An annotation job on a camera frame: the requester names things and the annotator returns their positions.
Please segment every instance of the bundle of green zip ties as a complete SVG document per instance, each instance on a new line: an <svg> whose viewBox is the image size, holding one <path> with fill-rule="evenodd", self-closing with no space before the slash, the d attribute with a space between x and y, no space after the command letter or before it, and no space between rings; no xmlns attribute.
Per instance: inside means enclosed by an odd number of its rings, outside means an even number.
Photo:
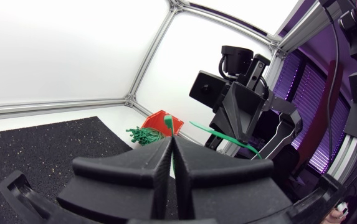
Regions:
<svg viewBox="0 0 357 224"><path fill-rule="evenodd" d="M159 141L160 139L164 138L164 134L159 132L154 128L140 128L136 127L136 129L129 129L126 132L132 132L130 135L133 137L132 142L140 143L142 146L150 144L155 141Z"/></svg>

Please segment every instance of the red bin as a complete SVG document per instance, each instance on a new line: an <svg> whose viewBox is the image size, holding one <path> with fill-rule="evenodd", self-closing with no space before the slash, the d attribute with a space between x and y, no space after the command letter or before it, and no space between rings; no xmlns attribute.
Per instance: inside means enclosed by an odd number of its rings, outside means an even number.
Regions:
<svg viewBox="0 0 357 224"><path fill-rule="evenodd" d="M164 116L169 115L165 111L161 110L157 113L152 114L149 116L142 125L142 128L154 128L165 136L171 136L171 130L167 128L164 124ZM184 121L173 116L173 126L174 126L174 134L178 134L179 130L183 126Z"/></svg>

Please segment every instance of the black speckled mat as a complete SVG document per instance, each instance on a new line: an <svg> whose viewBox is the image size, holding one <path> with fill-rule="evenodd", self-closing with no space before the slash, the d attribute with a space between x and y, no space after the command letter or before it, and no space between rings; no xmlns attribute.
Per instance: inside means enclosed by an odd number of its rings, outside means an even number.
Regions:
<svg viewBox="0 0 357 224"><path fill-rule="evenodd" d="M97 117L0 132L0 182L22 171L47 200L73 177L72 159L115 156L131 148ZM177 218L174 180L169 180L166 218ZM23 223L0 193L0 223Z"/></svg>

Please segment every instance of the window blind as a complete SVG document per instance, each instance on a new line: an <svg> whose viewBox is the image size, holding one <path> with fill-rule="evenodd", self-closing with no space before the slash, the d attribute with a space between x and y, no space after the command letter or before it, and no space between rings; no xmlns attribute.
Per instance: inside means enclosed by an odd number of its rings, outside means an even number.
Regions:
<svg viewBox="0 0 357 224"><path fill-rule="evenodd" d="M311 122L317 112L322 92L326 82L326 74L323 74L315 65L298 51L290 53L283 63L280 76L274 88L274 93L288 99L289 94L294 94L292 103L296 104L297 110L303 119L303 131L293 140L292 146L298 149L303 141ZM337 154L344 138L344 128L349 113L349 107L341 95L336 103L331 119L333 156ZM310 159L309 165L319 173L324 173L328 163L329 135L325 135Z"/></svg>

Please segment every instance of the white wall panel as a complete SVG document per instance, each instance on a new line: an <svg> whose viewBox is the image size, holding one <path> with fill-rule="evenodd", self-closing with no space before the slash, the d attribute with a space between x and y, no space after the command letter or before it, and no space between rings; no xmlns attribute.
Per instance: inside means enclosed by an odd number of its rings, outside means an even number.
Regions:
<svg viewBox="0 0 357 224"><path fill-rule="evenodd" d="M119 98L167 0L0 0L0 104Z"/></svg>
<svg viewBox="0 0 357 224"><path fill-rule="evenodd" d="M266 45L233 29L194 14L178 14L164 36L137 93L152 112L165 110L185 122L182 131L199 142L209 134L189 123L208 125L212 109L189 97L200 70L218 75L221 46L245 47L271 58Z"/></svg>
<svg viewBox="0 0 357 224"><path fill-rule="evenodd" d="M189 0L241 19L274 35L280 32L304 0Z"/></svg>

